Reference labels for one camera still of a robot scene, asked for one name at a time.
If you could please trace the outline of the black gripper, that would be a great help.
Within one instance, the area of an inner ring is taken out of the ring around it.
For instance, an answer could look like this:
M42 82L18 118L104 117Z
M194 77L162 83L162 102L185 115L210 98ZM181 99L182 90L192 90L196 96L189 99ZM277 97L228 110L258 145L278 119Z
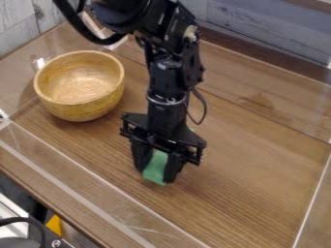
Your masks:
M157 135L161 138L174 136L176 130L186 126L186 103L188 95L170 100L146 97L146 113L125 112L121 115L122 127L120 128L120 135L130 142L133 164L138 172L144 171L152 157L152 148L144 143L145 136ZM196 155L200 164L206 141L198 135L196 136L198 138ZM184 164L185 158L180 153L173 152L168 155L162 174L165 183L174 182Z

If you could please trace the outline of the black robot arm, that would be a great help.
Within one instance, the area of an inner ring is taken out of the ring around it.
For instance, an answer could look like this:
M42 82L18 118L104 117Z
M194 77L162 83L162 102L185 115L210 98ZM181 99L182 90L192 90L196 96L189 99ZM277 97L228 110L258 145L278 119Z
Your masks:
M201 161L206 141L186 126L188 99L205 68L198 56L198 26L178 0L80 0L112 35L102 39L84 24L68 0L53 0L73 29L109 46L130 35L144 49L148 70L146 112L121 115L120 135L130 142L136 170L158 184L176 180L185 164Z

